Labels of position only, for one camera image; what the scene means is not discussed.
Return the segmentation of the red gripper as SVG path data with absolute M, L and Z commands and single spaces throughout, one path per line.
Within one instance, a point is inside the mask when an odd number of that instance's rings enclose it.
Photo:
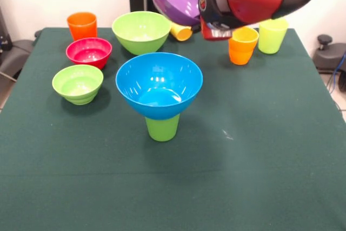
M 210 21 L 206 21 L 200 17 L 201 24 L 196 24 L 191 27 L 193 33 L 201 31 L 202 36 L 207 41 L 224 41 L 232 37 L 233 30 L 222 23 L 222 17 L 213 17 Z

